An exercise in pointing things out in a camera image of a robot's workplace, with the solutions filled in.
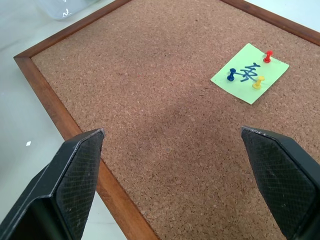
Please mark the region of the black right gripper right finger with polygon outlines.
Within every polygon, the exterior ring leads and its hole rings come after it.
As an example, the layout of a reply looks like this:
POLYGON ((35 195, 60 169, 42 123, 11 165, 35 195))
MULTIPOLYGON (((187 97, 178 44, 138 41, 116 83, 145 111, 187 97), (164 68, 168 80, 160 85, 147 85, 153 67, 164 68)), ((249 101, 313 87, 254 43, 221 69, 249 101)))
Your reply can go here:
POLYGON ((294 139, 241 128, 254 178, 287 240, 320 240, 320 164, 294 139))

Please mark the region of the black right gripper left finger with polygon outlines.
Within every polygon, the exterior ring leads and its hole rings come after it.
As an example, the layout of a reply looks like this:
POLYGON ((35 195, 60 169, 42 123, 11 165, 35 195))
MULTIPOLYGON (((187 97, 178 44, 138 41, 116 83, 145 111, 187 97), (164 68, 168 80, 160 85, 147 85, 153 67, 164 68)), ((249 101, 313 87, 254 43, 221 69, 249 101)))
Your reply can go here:
POLYGON ((66 140, 0 224, 0 240, 81 240, 95 196, 105 131, 66 140))

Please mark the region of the green sticky note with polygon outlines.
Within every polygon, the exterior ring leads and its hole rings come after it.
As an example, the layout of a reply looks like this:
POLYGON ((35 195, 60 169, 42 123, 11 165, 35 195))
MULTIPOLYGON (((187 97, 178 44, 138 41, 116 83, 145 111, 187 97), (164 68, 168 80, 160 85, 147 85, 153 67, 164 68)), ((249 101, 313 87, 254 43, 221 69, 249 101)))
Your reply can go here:
POLYGON ((229 60, 210 80, 218 87, 236 98, 253 104, 261 97, 289 68, 284 63, 271 56, 270 63, 263 59, 266 53, 247 43, 231 60, 229 60), (236 69, 234 80, 227 80, 230 69, 236 69), (261 89, 252 87, 259 76, 265 78, 261 89))

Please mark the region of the yellow push pin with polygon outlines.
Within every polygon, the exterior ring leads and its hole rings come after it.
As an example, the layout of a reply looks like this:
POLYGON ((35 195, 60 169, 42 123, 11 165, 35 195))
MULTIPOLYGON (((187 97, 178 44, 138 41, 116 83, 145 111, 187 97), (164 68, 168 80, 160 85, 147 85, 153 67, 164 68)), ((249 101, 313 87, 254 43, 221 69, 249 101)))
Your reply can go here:
POLYGON ((255 89, 257 89, 257 90, 261 89, 261 87, 262 87, 262 86, 261 86, 261 83, 262 83, 262 81, 264 81, 264 80, 265 80, 265 77, 264 77, 264 76, 259 76, 259 77, 257 78, 256 82, 252 84, 252 87, 255 88, 255 89))

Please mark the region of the wood-framed cork board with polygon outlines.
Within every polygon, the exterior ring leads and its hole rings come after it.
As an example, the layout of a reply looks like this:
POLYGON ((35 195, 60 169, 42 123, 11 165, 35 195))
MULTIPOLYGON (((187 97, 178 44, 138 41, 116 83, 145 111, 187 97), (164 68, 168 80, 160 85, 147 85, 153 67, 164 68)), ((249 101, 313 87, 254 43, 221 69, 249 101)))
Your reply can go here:
POLYGON ((241 130, 320 164, 320 32, 245 0, 115 0, 14 60, 64 139, 104 128, 97 191, 127 240, 287 240, 241 130), (253 104, 211 81, 248 43, 289 65, 253 104))

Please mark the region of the clear plastic container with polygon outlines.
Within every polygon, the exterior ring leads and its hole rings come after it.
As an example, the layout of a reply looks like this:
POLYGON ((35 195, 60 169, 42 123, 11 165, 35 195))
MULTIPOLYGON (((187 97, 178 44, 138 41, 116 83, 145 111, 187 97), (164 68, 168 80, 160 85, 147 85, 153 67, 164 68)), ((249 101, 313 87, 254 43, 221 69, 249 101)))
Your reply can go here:
POLYGON ((54 20, 62 20, 86 9, 99 0, 34 0, 54 20))

